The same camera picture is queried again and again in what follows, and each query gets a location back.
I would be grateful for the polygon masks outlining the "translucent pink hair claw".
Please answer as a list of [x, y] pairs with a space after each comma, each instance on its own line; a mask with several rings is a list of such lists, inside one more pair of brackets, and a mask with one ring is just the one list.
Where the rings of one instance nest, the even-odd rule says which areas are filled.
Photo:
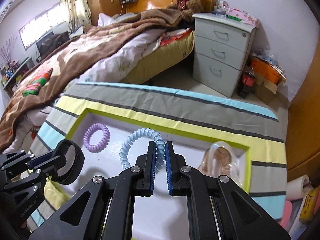
[[204, 175], [214, 178], [222, 175], [229, 176], [242, 187], [240, 180], [240, 158], [235, 155], [233, 148], [224, 141], [213, 143], [205, 151], [197, 169]]

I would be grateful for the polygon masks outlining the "pink floral box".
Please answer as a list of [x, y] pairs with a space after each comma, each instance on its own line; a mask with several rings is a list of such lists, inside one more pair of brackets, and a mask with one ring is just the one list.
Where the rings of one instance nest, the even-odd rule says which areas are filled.
[[259, 25], [260, 25], [260, 21], [256, 17], [250, 15], [245, 11], [241, 11], [236, 8], [229, 8], [227, 17], [232, 20], [236, 20], [241, 23], [251, 25], [256, 28], [259, 28]]

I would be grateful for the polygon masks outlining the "cola bottle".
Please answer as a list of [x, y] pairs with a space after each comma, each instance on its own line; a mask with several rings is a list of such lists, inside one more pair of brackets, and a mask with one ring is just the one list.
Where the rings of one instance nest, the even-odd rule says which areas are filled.
[[238, 96], [246, 98], [255, 83], [255, 74], [252, 68], [243, 72], [237, 88]]

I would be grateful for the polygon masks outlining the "green shallow cardboard box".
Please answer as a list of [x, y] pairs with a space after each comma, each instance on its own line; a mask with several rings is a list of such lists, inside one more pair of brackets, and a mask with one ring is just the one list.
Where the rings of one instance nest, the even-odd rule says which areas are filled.
[[135, 166], [138, 156], [147, 153], [150, 141], [156, 144], [155, 171], [162, 165], [166, 166], [165, 144], [167, 141], [164, 141], [161, 135], [153, 129], [140, 128], [133, 132], [123, 143], [120, 151], [123, 170]]

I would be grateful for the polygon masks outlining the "wooden headboard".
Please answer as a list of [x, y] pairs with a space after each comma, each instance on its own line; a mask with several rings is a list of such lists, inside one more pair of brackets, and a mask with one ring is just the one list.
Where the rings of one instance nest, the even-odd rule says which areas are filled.
[[[144, 10], [166, 8], [173, 1], [176, 0], [134, 0], [133, 2], [125, 4], [125, 12], [138, 13]], [[204, 12], [211, 12], [213, 10], [213, 0], [200, 0], [204, 8]]]

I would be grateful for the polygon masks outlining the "striped bed sheet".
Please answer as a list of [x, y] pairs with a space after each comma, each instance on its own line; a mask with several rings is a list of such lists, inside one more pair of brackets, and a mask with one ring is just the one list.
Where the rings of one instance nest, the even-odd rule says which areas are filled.
[[28, 219], [35, 230], [94, 176], [122, 171], [120, 149], [139, 128], [150, 128], [171, 140], [188, 165], [199, 167], [205, 151], [220, 141], [232, 147], [241, 187], [275, 220], [283, 215], [286, 195], [284, 136], [268, 108], [186, 90], [121, 83], [77, 83], [57, 100], [30, 148], [40, 155], [62, 139], [78, 145], [97, 122], [110, 131], [100, 152], [84, 150], [78, 179], [67, 186], [47, 183], [46, 200]]

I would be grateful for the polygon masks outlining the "patterned window curtain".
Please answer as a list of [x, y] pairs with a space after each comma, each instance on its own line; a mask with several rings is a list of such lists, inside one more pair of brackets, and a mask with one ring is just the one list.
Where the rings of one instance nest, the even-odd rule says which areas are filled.
[[84, 25], [91, 24], [91, 11], [87, 0], [60, 0], [67, 11], [68, 33], [72, 34]]

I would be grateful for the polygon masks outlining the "large wooden wardrobe right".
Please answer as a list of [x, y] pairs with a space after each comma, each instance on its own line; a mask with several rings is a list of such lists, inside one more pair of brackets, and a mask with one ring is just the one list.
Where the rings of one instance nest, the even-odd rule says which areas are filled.
[[289, 107], [285, 145], [288, 181], [319, 177], [319, 46]]

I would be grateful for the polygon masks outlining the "white paper roll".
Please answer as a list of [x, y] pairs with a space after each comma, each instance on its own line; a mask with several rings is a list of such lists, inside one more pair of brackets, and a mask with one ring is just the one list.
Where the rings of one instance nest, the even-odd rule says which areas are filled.
[[303, 175], [286, 185], [286, 200], [293, 201], [303, 199], [309, 191], [309, 176]]

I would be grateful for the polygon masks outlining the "yellow mattress sheet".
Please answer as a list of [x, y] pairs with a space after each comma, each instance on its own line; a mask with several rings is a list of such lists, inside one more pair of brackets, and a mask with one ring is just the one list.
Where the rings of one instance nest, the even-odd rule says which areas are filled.
[[121, 80], [122, 83], [143, 84], [161, 72], [187, 58], [194, 49], [194, 31], [139, 60], [135, 68]]

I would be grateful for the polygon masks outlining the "pink plastic stool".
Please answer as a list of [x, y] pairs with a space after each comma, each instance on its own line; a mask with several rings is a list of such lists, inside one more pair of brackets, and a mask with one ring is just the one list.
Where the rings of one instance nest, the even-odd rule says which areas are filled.
[[287, 226], [287, 223], [292, 214], [292, 210], [293, 210], [292, 203], [287, 200], [284, 205], [283, 216], [279, 222], [280, 226], [282, 226], [283, 228]]

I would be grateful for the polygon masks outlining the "cardboard box on floor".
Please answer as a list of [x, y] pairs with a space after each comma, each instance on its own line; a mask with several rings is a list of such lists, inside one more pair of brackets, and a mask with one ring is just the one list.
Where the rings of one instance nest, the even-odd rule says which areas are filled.
[[264, 104], [268, 105], [277, 93], [278, 87], [286, 82], [286, 77], [281, 75], [276, 84], [263, 77], [255, 74], [255, 84], [252, 88], [252, 94], [257, 97]]

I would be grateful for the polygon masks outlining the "brown fleece blanket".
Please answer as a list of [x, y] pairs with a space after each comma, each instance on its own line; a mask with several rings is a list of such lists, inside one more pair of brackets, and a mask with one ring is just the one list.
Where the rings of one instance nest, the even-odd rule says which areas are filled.
[[[1, 151], [15, 140], [18, 123], [28, 111], [39, 109], [57, 98], [75, 78], [95, 63], [117, 53], [127, 42], [149, 29], [170, 29], [181, 21], [175, 9], [151, 9], [114, 24], [85, 26], [85, 33], [49, 54], [22, 77], [1, 117]], [[23, 96], [23, 91], [42, 70], [52, 69], [49, 81], [37, 95]]]

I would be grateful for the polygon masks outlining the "white lilac duvet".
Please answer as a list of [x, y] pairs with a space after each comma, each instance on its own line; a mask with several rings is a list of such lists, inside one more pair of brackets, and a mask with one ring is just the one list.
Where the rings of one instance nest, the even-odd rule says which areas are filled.
[[[124, 44], [116, 53], [100, 59], [83, 74], [73, 78], [59, 96], [77, 82], [119, 82], [132, 71], [138, 61], [159, 47], [159, 38], [164, 29], [152, 28], [134, 37]], [[29, 150], [36, 134], [46, 117], [49, 115], [59, 98], [54, 98], [48, 105], [39, 107], [23, 114], [18, 120], [16, 136], [5, 152]]]

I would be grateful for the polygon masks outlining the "grey drawer nightstand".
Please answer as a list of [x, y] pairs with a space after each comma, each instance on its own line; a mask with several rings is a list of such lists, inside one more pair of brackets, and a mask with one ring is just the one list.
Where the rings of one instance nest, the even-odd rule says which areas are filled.
[[195, 19], [193, 79], [231, 98], [246, 65], [256, 27], [210, 13]]

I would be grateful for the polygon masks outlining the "orange plastic bin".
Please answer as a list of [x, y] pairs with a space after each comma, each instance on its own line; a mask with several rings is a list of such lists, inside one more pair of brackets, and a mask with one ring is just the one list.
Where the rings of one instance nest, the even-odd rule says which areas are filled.
[[278, 72], [274, 66], [257, 57], [252, 57], [251, 67], [256, 73], [260, 74], [275, 85], [277, 85], [281, 79], [280, 72]]

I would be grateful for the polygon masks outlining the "yellow tin box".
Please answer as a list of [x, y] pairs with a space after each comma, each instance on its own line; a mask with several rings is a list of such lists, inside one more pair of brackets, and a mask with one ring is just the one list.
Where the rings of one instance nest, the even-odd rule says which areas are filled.
[[319, 187], [312, 189], [306, 195], [299, 221], [302, 224], [310, 223], [319, 209]]

